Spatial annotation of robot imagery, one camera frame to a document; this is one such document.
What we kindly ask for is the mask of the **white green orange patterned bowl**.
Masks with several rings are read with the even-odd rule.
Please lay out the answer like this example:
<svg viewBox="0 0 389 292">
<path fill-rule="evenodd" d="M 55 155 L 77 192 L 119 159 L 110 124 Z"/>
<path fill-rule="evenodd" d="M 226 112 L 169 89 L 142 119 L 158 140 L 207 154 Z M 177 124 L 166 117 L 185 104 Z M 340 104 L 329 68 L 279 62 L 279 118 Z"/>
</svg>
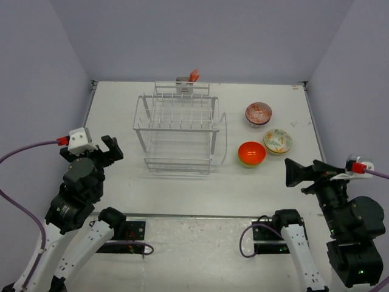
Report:
<svg viewBox="0 0 389 292">
<path fill-rule="evenodd" d="M 293 140 L 292 136 L 282 129 L 271 129 L 264 134 L 263 142 L 271 149 L 279 151 L 292 148 Z"/>
</svg>

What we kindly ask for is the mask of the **lime green bowl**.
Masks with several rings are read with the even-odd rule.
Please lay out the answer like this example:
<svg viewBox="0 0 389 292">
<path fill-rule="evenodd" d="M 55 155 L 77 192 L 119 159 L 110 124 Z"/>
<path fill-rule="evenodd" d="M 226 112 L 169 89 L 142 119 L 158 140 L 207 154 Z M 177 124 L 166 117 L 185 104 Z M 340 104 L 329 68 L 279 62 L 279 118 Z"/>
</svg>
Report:
<svg viewBox="0 0 389 292">
<path fill-rule="evenodd" d="M 240 158 L 238 158 L 238 160 L 239 160 L 239 163 L 247 169 L 256 169 L 262 164 L 262 162 L 257 163 L 257 164 L 247 164 L 245 161 L 241 160 Z"/>
</svg>

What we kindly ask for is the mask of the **red rim zigzag bowl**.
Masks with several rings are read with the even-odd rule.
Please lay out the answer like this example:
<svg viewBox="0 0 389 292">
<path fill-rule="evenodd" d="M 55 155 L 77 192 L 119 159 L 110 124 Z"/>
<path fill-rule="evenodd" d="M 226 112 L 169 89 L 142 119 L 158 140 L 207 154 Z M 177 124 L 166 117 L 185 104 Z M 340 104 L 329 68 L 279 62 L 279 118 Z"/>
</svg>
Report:
<svg viewBox="0 0 389 292">
<path fill-rule="evenodd" d="M 264 102 L 254 102 L 246 108 L 244 115 L 251 126 L 260 127 L 271 120 L 272 108 Z"/>
</svg>

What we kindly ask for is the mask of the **yellow rim patterned bowl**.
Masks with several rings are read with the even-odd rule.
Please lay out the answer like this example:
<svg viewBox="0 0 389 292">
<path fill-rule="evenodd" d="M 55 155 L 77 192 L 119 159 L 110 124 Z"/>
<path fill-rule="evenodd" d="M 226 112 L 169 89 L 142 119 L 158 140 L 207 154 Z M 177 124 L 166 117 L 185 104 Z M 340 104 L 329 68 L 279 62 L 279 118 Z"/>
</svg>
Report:
<svg viewBox="0 0 389 292">
<path fill-rule="evenodd" d="M 286 153 L 288 153 L 291 150 L 291 148 L 287 148 L 286 150 L 279 151 L 279 150 L 276 150 L 276 149 L 271 149 L 267 145 L 265 146 L 265 149 L 269 153 L 272 153 L 274 155 L 285 155 Z"/>
</svg>

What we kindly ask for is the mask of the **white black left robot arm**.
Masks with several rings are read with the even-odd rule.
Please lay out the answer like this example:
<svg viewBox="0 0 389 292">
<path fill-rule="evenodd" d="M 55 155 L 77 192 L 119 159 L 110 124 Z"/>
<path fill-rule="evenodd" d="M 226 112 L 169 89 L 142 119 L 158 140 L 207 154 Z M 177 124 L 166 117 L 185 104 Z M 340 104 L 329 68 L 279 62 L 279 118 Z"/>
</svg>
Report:
<svg viewBox="0 0 389 292">
<path fill-rule="evenodd" d="M 79 154 L 71 149 L 70 136 L 55 141 L 60 155 L 69 163 L 63 175 L 58 195 L 53 198 L 44 220 L 41 221 L 4 192 L 1 196 L 29 216 L 40 229 L 33 256 L 20 278 L 3 291 L 49 291 L 55 268 L 65 250 L 103 196 L 106 167 L 122 160 L 124 155 L 117 139 L 108 135 L 101 138 L 108 147 L 102 151 L 97 145 L 84 145 Z"/>
</svg>

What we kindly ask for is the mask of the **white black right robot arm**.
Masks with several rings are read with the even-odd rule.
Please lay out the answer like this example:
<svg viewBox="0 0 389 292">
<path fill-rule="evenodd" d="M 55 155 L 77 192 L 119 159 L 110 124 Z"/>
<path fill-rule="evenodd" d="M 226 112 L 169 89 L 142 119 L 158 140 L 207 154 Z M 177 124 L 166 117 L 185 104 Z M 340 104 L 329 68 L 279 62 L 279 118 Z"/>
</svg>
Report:
<svg viewBox="0 0 389 292">
<path fill-rule="evenodd" d="M 366 169 L 367 165 L 354 160 L 341 169 L 315 160 L 312 165 L 303 166 L 289 158 L 284 163 L 287 187 L 303 181 L 312 183 L 301 192 L 317 197 L 332 239 L 326 244 L 329 262 L 344 286 L 378 284 L 384 264 L 373 240 L 385 234 L 384 210 L 367 196 L 350 200 L 346 191 L 356 170 Z M 298 212 L 276 211 L 271 231 L 286 242 L 303 291 L 328 291 L 313 261 Z"/>
</svg>

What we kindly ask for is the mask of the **orange clip on grey block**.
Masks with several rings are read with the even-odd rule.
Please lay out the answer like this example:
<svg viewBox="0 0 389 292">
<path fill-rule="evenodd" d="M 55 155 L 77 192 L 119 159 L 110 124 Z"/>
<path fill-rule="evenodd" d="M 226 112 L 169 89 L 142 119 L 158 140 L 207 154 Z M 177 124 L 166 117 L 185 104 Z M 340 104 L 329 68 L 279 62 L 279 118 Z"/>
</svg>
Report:
<svg viewBox="0 0 389 292">
<path fill-rule="evenodd" d="M 199 70 L 195 69 L 192 71 L 189 76 L 185 77 L 177 77 L 176 82 L 177 83 L 194 83 L 197 82 L 200 77 Z"/>
</svg>

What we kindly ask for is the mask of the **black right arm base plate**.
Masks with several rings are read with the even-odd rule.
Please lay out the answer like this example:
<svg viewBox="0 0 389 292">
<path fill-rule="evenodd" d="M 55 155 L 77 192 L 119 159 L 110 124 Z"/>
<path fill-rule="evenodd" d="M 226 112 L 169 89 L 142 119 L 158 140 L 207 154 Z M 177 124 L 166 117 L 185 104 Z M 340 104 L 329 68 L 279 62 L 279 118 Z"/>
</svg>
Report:
<svg viewBox="0 0 389 292">
<path fill-rule="evenodd" d="M 254 227 L 252 230 L 254 250 L 260 254 L 289 254 L 284 240 L 264 227 Z"/>
</svg>

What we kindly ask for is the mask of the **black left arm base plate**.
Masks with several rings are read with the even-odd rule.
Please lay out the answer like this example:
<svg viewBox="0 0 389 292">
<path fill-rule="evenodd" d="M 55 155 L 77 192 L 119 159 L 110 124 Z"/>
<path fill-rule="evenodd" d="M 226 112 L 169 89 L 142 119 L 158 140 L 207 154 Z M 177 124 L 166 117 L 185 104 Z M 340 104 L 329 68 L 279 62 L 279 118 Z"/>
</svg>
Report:
<svg viewBox="0 0 389 292">
<path fill-rule="evenodd" d="M 145 239 L 146 221 L 125 221 L 115 230 L 112 240 L 142 242 Z M 142 245 L 103 245 L 97 250 L 97 254 L 140 254 L 145 252 Z"/>
</svg>

